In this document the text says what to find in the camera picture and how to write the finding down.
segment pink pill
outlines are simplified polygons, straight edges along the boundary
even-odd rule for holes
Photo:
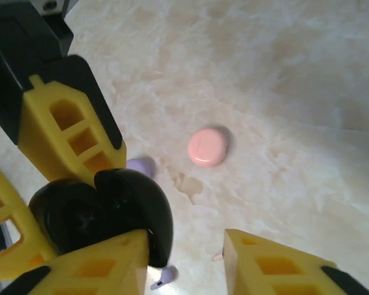
[[[200,167],[213,167],[226,157],[227,140],[217,129],[205,128],[196,132],[188,144],[190,159]]]

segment marble surface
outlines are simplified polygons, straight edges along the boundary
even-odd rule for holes
[[[150,269],[146,294],[226,294],[225,228],[369,288],[369,0],[81,0],[66,20],[172,207],[180,276],[152,292]],[[198,168],[186,145],[209,126],[229,155]],[[0,169],[26,201],[46,183],[2,130]]]

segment yellow plastic part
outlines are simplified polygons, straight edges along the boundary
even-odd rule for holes
[[[143,295],[148,234],[134,230],[59,256],[29,295]]]
[[[100,170],[125,167],[126,148],[115,150],[85,93],[59,82],[23,94],[18,148],[49,180],[80,179],[94,186]]]
[[[0,252],[0,280],[14,279],[56,256],[39,230],[29,208],[0,171],[0,225],[11,220],[21,237]]]
[[[321,270],[333,262],[240,230],[224,233],[229,295],[345,295]]]

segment white marble countertop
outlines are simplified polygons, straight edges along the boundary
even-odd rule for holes
[[[80,0],[66,20],[128,157],[156,161],[172,207],[180,277],[146,294],[226,294],[211,261],[225,228],[369,288],[369,0]],[[186,145],[211,125],[229,155],[197,168]],[[26,201],[46,183],[2,130],[0,169]]]

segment round tablet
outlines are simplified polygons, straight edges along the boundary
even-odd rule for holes
[[[139,171],[152,178],[152,169],[141,159],[130,159],[126,162],[126,168]]]
[[[227,141],[217,129],[205,128],[196,132],[188,144],[190,159],[200,167],[218,165],[226,156]]]

